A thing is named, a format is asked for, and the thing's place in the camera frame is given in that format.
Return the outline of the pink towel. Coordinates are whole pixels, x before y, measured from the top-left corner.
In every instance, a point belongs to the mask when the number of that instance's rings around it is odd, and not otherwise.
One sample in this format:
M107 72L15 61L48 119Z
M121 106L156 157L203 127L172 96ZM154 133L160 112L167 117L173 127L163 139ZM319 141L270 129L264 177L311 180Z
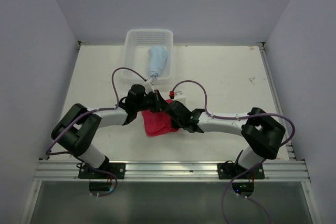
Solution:
M173 127L171 118L164 111L153 113L150 110L145 110L141 114L146 135L149 137L160 136L179 130Z

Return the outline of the light blue towel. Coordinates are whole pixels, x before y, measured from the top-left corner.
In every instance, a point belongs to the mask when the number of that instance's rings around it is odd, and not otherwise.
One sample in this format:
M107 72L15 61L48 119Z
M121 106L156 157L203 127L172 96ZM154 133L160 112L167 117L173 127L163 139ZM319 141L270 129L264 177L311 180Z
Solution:
M153 46L148 50L149 54L149 77L160 77L167 57L168 57L168 51L161 46Z

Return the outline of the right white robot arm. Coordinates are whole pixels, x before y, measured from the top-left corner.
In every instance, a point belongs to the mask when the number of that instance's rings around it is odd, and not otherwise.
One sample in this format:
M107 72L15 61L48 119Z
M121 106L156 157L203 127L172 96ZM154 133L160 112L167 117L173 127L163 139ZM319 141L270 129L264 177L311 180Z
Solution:
M204 109L190 111L182 103L172 101L164 112L174 126L190 133L220 132L243 137L248 147L239 153L233 168L226 169L232 176L240 178L250 175L261 161L276 159L286 132L279 122L260 108L229 118L209 115Z

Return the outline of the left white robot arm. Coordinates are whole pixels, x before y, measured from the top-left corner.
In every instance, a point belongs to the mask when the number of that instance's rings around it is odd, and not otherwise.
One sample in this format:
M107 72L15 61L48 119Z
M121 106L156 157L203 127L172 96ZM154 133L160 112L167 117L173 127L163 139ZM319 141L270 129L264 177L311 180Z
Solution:
M60 144L97 178L112 178L115 172L109 159L92 144L97 130L107 126L128 125L137 118L139 112L162 112L166 105L158 90L146 92L140 84L134 84L127 96L112 108L89 109L76 103L53 129L52 145Z

